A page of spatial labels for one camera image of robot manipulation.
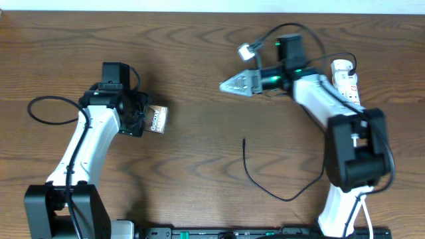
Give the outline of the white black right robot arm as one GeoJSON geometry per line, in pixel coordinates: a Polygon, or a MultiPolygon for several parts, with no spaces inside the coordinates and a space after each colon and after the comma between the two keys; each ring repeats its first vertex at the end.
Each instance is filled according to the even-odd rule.
{"type": "Polygon", "coordinates": [[[221,92],[240,96],[282,89],[325,131],[323,173],[331,183],[325,208],[317,219],[322,238],[357,236],[354,221],[366,210],[365,199],[387,190],[376,188],[382,177],[395,174],[383,112],[366,109],[340,89],[356,88],[349,69],[334,70],[334,82],[313,67],[251,68],[222,82],[221,92]]]}

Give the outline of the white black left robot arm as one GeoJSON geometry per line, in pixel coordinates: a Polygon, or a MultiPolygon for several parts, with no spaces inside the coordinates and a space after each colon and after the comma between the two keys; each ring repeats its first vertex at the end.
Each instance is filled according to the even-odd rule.
{"type": "Polygon", "coordinates": [[[88,90],[73,103],[77,126],[62,160],[24,195],[32,238],[143,238],[134,222],[110,219],[97,185],[113,138],[141,136],[148,105],[135,90],[88,90]]]}

